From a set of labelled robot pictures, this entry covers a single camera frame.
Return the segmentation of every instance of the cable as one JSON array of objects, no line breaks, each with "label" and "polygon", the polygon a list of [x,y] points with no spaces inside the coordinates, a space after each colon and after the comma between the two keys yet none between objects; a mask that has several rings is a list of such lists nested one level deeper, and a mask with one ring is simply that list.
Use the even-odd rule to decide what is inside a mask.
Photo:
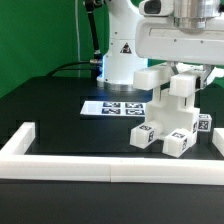
[{"label": "cable", "polygon": [[76,35],[77,35],[78,60],[81,61],[80,36],[79,36],[79,0],[75,1],[75,24],[76,24]]},{"label": "cable", "polygon": [[56,69],[48,72],[46,74],[47,77],[52,77],[54,75],[54,73],[66,68],[66,67],[69,67],[69,66],[73,66],[73,65],[83,65],[83,64],[90,64],[89,61],[80,61],[80,62],[71,62],[71,63],[67,63],[67,64],[64,64],[64,65],[61,65],[59,67],[57,67]]}]

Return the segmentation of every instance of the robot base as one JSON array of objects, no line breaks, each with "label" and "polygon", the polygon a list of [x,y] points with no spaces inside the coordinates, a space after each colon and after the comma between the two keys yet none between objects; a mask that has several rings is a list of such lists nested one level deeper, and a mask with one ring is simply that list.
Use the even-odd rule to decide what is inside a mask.
[{"label": "robot base", "polygon": [[105,79],[102,79],[102,78],[97,79],[97,86],[100,88],[114,90],[114,91],[136,91],[136,89],[133,88],[132,84],[109,83]]}]

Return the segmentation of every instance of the white block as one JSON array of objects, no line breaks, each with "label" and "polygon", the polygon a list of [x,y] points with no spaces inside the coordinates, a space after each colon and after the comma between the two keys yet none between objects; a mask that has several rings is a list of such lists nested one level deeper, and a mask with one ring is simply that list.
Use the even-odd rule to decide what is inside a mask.
[{"label": "white block", "polygon": [[35,123],[24,122],[0,151],[0,156],[23,155],[35,138]]},{"label": "white block", "polygon": [[171,77],[170,95],[189,97],[196,91],[195,85],[198,77],[199,74],[197,72],[192,73],[190,71]]},{"label": "white block", "polygon": [[198,131],[210,132],[212,125],[212,117],[209,114],[199,114]]},{"label": "white block", "polygon": [[191,146],[191,135],[186,129],[176,129],[165,137],[163,153],[180,157]]},{"label": "white block", "polygon": [[144,122],[131,130],[130,144],[144,149],[158,139],[162,131],[163,127],[159,122]]},{"label": "white block", "polygon": [[151,90],[169,82],[174,75],[171,67],[166,63],[141,69],[134,73],[133,87],[142,90]]},{"label": "white block", "polygon": [[214,128],[212,142],[224,156],[224,128]]}]

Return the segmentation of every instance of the black tabletop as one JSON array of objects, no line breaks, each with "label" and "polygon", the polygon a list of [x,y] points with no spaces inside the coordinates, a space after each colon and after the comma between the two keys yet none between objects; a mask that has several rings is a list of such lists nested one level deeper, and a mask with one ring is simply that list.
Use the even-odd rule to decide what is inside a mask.
[{"label": "black tabletop", "polygon": [[[144,121],[133,117],[80,115],[86,100],[148,102],[151,92],[115,92],[91,79],[32,78],[0,100],[0,144],[24,121],[36,123],[37,138],[27,154],[168,158],[162,142],[145,150],[129,145],[130,131]],[[224,91],[211,85],[196,95],[212,127],[224,127]],[[223,157],[199,133],[180,159]],[[0,180],[1,223],[223,223],[224,187]]]}]

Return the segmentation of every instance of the white cube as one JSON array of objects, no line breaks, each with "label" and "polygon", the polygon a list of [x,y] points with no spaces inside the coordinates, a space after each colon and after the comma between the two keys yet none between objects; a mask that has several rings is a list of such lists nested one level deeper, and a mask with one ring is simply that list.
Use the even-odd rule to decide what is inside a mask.
[{"label": "white cube", "polygon": [[191,135],[186,129],[176,129],[165,137],[163,153],[180,157],[191,146]]},{"label": "white cube", "polygon": [[224,128],[214,128],[212,143],[224,156]]},{"label": "white cube", "polygon": [[210,132],[212,117],[209,114],[199,114],[198,131]]},{"label": "white cube", "polygon": [[144,149],[158,138],[161,131],[159,124],[144,122],[131,130],[130,144]]}]

